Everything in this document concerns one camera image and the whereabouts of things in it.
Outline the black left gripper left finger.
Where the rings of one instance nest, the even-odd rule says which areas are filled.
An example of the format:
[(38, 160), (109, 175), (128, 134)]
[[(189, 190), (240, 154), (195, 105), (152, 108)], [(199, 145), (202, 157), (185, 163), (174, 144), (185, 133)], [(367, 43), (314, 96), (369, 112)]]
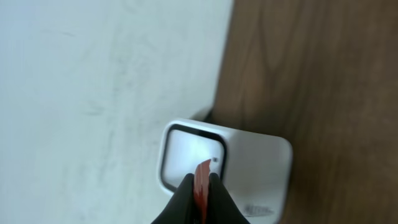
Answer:
[(194, 175), (187, 174), (152, 224), (191, 224), (195, 220)]

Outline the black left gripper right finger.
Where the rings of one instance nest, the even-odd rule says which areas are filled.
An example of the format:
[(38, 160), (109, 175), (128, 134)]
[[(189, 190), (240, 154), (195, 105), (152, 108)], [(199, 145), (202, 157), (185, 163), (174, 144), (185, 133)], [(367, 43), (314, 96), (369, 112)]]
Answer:
[(209, 175), (207, 224), (249, 224), (216, 173)]

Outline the red stick sachet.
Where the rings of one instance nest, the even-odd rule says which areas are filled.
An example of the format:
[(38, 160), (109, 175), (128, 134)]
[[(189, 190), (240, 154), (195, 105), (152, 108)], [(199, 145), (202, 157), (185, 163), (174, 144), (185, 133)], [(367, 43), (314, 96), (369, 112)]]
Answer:
[(209, 174), (211, 159), (205, 160), (195, 170), (193, 198), (195, 205), (200, 212), (200, 221), (206, 223), (206, 213), (209, 194)]

